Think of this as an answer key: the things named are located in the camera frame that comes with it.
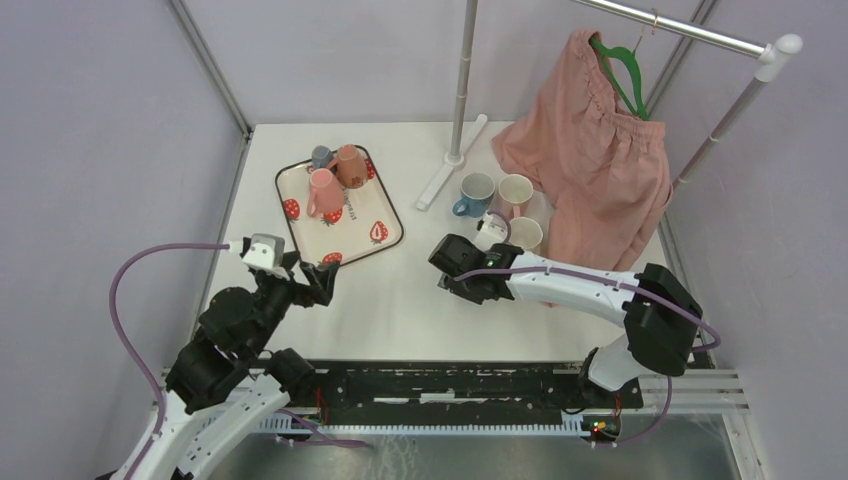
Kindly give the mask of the yellow mug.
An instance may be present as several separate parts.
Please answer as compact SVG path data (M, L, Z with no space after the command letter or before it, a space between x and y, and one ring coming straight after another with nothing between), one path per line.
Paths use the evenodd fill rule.
M540 253L544 232L539 223L529 217L515 217L510 220L509 243L535 254Z

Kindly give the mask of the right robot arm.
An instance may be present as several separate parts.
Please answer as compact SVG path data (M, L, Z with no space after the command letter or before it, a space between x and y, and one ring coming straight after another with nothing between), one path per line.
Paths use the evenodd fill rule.
M591 408L606 406L636 377L683 375L703 326L700 305L659 264L649 263L640 272L602 271L504 243L480 250L457 234L446 235L428 261L440 271L442 289L472 303L553 304L622 328L621 336L592 350L584 362L577 392Z

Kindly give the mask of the blue mug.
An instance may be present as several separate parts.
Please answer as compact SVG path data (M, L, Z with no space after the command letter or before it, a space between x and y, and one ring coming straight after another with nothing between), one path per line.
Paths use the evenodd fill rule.
M466 175L460 186L460 199L453 205L452 214L457 217L482 217L494 196L495 182L481 172Z

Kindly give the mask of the salmon pink mug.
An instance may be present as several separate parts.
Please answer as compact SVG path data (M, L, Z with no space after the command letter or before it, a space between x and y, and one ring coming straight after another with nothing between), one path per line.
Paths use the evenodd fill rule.
M326 168L314 170L309 177L307 215L317 217L333 213L344 204L344 190L336 175Z

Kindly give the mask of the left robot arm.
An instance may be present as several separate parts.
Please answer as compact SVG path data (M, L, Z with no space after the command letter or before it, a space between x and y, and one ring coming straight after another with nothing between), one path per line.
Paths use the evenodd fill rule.
M219 291L200 330L178 353L164 382L154 382L157 411L144 439L113 479L206 479L274 411L313 397L315 369L293 349L261 359L291 306L330 303L339 265L300 263L287 254L280 277L257 271L255 291Z

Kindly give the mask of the light pink mug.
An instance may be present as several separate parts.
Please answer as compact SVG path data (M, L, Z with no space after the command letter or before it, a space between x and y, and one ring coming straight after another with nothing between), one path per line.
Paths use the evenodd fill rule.
M520 174L509 174L497 186L494 209L508 219L521 217L534 195L531 180Z

